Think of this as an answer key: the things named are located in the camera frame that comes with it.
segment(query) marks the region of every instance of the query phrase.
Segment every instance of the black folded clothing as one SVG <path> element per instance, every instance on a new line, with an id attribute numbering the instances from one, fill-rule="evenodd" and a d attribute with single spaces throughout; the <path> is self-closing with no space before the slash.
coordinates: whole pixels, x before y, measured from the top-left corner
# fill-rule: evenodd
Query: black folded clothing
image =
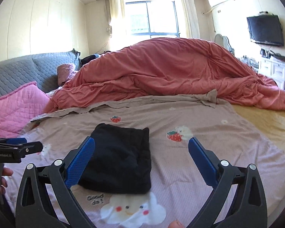
<path id="1" fill-rule="evenodd" d="M 145 194 L 151 188 L 149 129 L 101 123 L 91 137 L 95 152 L 79 185 L 112 194 Z"/>

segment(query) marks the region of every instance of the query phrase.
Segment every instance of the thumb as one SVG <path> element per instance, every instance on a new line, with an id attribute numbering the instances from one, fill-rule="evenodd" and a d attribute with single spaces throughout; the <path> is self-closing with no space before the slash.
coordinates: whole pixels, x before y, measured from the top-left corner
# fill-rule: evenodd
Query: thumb
<path id="1" fill-rule="evenodd" d="M 185 226 L 178 220 L 175 220 L 171 224 L 169 224 L 168 228 L 185 228 Z"/>

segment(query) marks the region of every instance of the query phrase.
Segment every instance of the yellow blanket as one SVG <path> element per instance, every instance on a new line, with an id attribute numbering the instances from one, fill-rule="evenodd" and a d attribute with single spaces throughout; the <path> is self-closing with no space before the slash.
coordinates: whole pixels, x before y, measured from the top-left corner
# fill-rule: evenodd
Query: yellow blanket
<path id="1" fill-rule="evenodd" d="M 279 149 L 285 152 L 285 111 L 277 112 L 256 107 L 232 106 L 240 116 L 253 123 Z"/>

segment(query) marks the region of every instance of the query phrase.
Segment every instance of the white dresser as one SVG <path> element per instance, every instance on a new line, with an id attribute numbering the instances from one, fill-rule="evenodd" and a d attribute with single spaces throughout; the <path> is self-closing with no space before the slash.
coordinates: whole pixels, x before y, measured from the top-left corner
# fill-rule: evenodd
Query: white dresser
<path id="1" fill-rule="evenodd" d="M 261 58 L 258 73 L 274 79 L 280 89 L 285 89 L 285 63 Z"/>

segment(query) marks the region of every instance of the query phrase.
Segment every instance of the white curtain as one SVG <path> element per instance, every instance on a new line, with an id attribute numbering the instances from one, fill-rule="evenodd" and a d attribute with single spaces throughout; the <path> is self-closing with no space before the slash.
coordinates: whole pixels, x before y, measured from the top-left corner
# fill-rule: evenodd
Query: white curtain
<path id="1" fill-rule="evenodd" d="M 127 46 L 127 31 L 125 19 L 124 0 L 109 0 L 110 16 L 109 24 L 112 27 L 110 50 L 116 51 Z"/>
<path id="2" fill-rule="evenodd" d="M 194 0 L 181 0 L 185 14 L 186 37 L 200 38 L 198 27 L 198 16 L 195 9 Z"/>

